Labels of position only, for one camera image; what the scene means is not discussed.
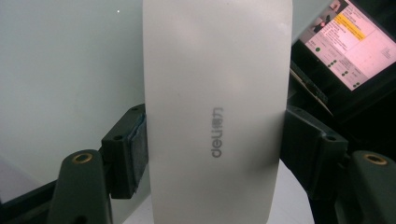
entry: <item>monitor screen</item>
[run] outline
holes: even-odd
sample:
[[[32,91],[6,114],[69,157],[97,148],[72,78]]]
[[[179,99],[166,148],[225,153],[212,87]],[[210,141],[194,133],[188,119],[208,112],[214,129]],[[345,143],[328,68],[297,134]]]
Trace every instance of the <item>monitor screen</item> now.
[[[349,0],[334,0],[300,40],[351,91],[396,62],[396,43]]]

